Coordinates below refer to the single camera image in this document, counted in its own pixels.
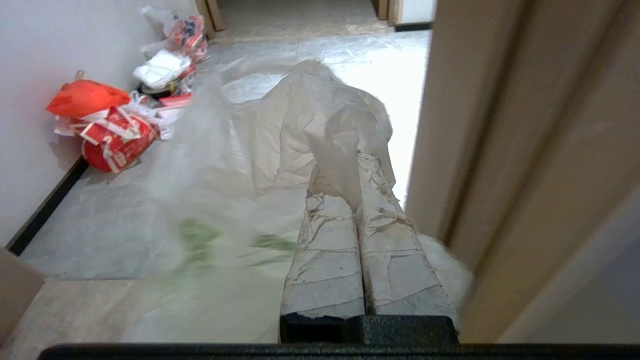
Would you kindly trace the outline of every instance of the plastic sheet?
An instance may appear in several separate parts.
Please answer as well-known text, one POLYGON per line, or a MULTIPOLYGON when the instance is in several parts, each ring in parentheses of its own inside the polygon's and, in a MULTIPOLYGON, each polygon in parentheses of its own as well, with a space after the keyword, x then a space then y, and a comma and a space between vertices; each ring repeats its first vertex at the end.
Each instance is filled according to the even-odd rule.
POLYGON ((184 253, 146 281, 126 341, 276 342, 314 167, 353 209, 362 203, 358 150, 379 158, 394 183, 388 116, 370 94, 316 61, 217 70, 148 184, 184 253), (225 85, 255 74, 282 80, 260 99, 229 101, 225 85))

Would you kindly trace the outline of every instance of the red plastic bag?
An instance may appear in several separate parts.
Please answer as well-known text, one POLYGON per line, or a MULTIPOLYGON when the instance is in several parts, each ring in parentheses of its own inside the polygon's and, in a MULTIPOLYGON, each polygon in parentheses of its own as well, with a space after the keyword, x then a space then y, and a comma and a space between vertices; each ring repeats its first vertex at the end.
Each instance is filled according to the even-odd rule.
POLYGON ((80 136, 82 156, 89 165, 119 173, 144 152, 157 133, 142 116, 111 108, 104 120, 92 122, 80 136))
POLYGON ((172 32, 168 36, 172 43, 170 49, 180 51, 189 56, 194 62, 206 60, 207 39, 204 31, 204 18, 201 15, 189 16, 186 19, 176 20, 172 32))
POLYGON ((81 118, 114 106, 129 103, 129 94, 91 80, 77 80, 62 85, 47 106, 54 115, 81 118))

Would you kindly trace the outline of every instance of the doorway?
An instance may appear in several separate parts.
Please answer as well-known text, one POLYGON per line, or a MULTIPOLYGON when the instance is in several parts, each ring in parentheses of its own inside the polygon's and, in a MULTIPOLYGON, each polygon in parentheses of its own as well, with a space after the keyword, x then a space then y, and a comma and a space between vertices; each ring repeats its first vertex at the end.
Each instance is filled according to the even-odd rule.
POLYGON ((218 0, 225 29, 216 42, 392 32, 371 0, 218 0))

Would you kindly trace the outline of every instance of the baseboard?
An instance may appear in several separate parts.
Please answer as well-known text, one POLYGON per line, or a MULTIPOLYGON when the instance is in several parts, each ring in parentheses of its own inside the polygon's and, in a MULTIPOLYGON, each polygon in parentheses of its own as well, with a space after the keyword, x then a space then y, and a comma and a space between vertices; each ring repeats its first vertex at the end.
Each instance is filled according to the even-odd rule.
POLYGON ((9 241, 6 248, 16 256, 20 256, 27 245, 33 240, 44 223, 56 210, 62 199, 67 196, 71 188, 80 179, 84 171, 89 167, 86 160, 80 157, 65 177, 58 183, 55 189, 43 201, 40 207, 33 213, 29 220, 20 228, 16 235, 9 241))
POLYGON ((396 25, 396 33, 399 33, 401 31, 431 30, 432 27, 433 27, 433 21, 416 22, 414 24, 400 24, 400 25, 396 25))

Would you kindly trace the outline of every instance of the white wall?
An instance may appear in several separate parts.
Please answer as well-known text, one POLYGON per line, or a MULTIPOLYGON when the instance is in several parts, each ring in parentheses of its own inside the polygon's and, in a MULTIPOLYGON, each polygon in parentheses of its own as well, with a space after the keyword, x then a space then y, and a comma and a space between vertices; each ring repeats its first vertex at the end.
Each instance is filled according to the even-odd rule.
POLYGON ((526 341, 640 343, 640 233, 526 341))
POLYGON ((396 24, 433 21, 438 0, 398 0, 396 24))
POLYGON ((193 0, 5 0, 0 13, 0 246, 6 245, 79 157, 53 134, 45 107, 78 69, 123 90, 155 40, 151 5, 196 13, 193 0))

